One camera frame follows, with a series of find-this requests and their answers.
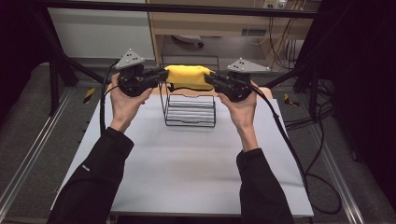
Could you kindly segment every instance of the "hand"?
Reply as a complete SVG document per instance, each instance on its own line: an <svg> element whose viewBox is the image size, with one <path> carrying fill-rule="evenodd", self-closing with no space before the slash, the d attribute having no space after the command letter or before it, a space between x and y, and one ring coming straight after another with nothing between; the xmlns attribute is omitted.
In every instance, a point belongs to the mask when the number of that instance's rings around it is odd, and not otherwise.
<svg viewBox="0 0 396 224"><path fill-rule="evenodd" d="M231 120L241 137L242 146L245 152L258 148L256 134L254 131L253 120L257 105L257 94L252 92L247 99L233 103L223 93L219 93L221 102L230 110Z"/></svg>
<svg viewBox="0 0 396 224"><path fill-rule="evenodd" d="M111 77L111 85L118 86L118 78L120 74ZM141 95L130 97L125 95L120 88L116 88L110 92L111 106L113 108L113 120L110 127L114 130L125 133L131 124L134 116L137 114L139 106L143 105L152 93L152 88L145 90Z"/></svg>

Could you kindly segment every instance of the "gray floor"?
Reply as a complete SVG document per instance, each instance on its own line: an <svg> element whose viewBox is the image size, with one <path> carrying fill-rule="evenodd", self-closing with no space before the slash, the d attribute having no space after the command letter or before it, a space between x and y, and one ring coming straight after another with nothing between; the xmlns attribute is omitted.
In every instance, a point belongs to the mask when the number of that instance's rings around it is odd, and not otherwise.
<svg viewBox="0 0 396 224"><path fill-rule="evenodd" d="M239 58L266 65L260 48L251 44L252 39L203 37L205 46L198 48L175 40L168 36L163 45L163 54L168 55L167 60L175 60L169 55L215 55L219 57L220 69L226 68ZM276 74L268 76L255 76L253 80L264 84L275 78ZM307 94L295 94L292 91L294 80L282 83L272 89L274 97L278 100L284 120L302 119L306 114L301 106L284 104L287 93L292 101L307 99ZM78 142L84 135L91 119L93 110L99 100L99 88L88 104L83 104L87 85L72 88L72 95L64 114L56 124L46 145L43 147L35 166L14 203L11 205L7 220L25 219L26 223L43 223L50 212L50 206L56 195L55 190L61 185L68 166L73 160L78 149ZM319 97L321 103L325 97ZM35 141L41 128L44 126L50 111L49 71L45 66L37 67L32 78L25 88L21 99L9 112L0 129L0 192L4 192L12 176L17 172L19 165ZM355 162L351 158L351 150L343 135L337 118L327 117L323 120L325 141L339 166L343 177L359 207L365 223L396 223L396 215L389 202L373 180L364 163ZM318 150L318 142L311 127L289 131L290 141L293 143L297 154L304 167L312 160ZM320 175L331 182L329 172L321 158L312 169L312 173ZM312 203L324 210L333 210L337 200L329 187L308 178ZM324 215L314 210L315 223L349 223L344 209L335 215Z"/></svg>

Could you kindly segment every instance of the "floor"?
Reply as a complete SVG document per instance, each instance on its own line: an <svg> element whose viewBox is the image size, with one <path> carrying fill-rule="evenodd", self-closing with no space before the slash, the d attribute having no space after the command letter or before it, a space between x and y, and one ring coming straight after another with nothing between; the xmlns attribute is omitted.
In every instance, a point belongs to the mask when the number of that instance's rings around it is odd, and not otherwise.
<svg viewBox="0 0 396 224"><path fill-rule="evenodd" d="M175 55L215 55L219 57L220 69L225 69L228 64L239 58L264 66L267 65L260 48L252 44L257 40L208 36L203 37L203 41L205 43L204 47L199 48L168 36L165 38L163 45L163 54L167 55L164 57L174 63ZM203 59L202 62L209 62L209 60ZM267 76L252 76L252 79L262 85L285 72L287 71L279 69L274 73L267 74ZM282 117L286 121L307 117L304 105L309 99L308 90L307 93L295 93L292 90L294 81L295 79L291 78L272 89L274 98L278 100ZM69 94L70 100L64 105L62 115L55 120L55 125L50 135L39 150L40 153L34 155L35 159L29 174L24 177L20 188L16 190L18 194L14 195L15 198L10 200L11 202L9 203L11 204L9 207L2 207L6 208L5 210L7 211L4 223L45 223L57 188L59 188L64 179L64 174L71 160L73 160L79 141L89 125L93 110L96 108L100 90L97 83L84 80L75 88L63 87L62 82L60 85L61 91ZM331 89L332 83L323 81L321 85ZM90 88L95 88L95 93L87 104L83 104L85 95ZM285 101L285 94L289 96L288 101ZM324 105L327 101L329 101L329 97L326 95L321 95L318 98L319 105ZM20 164L23 163L24 158L29 154L29 150L34 144L36 137L40 135L41 129L50 119L48 116L50 111L49 104L49 71L48 67L43 65L37 67L32 73L32 78L26 86L21 99L14 105L0 127L0 161L2 161L0 170L4 171L0 174L0 192L2 194L7 192L7 187L13 187L9 183L12 182L12 178L18 172ZM371 177L365 164L353 161L352 151L337 122L337 117L332 116L330 107L327 110L329 113L322 120L325 136L324 146L327 154L321 154L311 171L313 174L319 175L329 183L334 184L333 170L327 162L329 155L331 155L339 169L338 172L345 181L353 203L358 208L358 215L360 215L362 220L350 219L350 211L345 207L346 204L350 203L348 201L344 201L344 207L336 214L327 215L319 212L318 209L326 211L336 210L338 200L329 186L309 176L308 186L311 192L311 201L318 208L314 209L314 222L396 223L394 210L390 207L387 199ZM322 131L318 123L292 130L295 127L291 126L292 123L295 122L285 123L290 125L288 135L303 167L306 168L318 151ZM184 223L191 223L191 221L184 220ZM209 220L201 221L200 223L210 223ZM307 223L306 219L296 221Z"/></svg>

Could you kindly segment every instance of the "person's left hand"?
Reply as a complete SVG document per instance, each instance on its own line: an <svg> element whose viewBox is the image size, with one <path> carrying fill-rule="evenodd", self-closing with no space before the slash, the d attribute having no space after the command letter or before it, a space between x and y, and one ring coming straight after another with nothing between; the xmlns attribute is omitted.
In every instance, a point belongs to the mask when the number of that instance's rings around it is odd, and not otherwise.
<svg viewBox="0 0 396 224"><path fill-rule="evenodd" d="M111 77L111 85L118 86L120 74ZM110 92L111 106L113 108L113 120L110 127L114 130L125 133L137 114L139 106L143 105L152 93L152 88L145 90L141 95L130 97L125 95L120 88L115 88Z"/></svg>

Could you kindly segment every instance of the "white table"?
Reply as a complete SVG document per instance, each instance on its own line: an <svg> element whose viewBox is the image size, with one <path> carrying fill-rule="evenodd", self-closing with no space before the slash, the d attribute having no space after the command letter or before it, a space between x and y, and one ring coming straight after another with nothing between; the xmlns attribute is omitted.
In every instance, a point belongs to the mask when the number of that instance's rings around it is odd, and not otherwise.
<svg viewBox="0 0 396 224"><path fill-rule="evenodd" d="M276 100L270 100L279 113ZM241 180L235 163L242 149L228 109L216 98L215 128L176 128L164 123L159 95L151 95L125 133L135 143L113 203L113 214L239 216ZM112 118L106 99L106 124ZM258 101L255 128L260 147L285 191L295 217L312 217L296 162L269 107ZM99 106L73 159L65 182L99 138Z"/></svg>

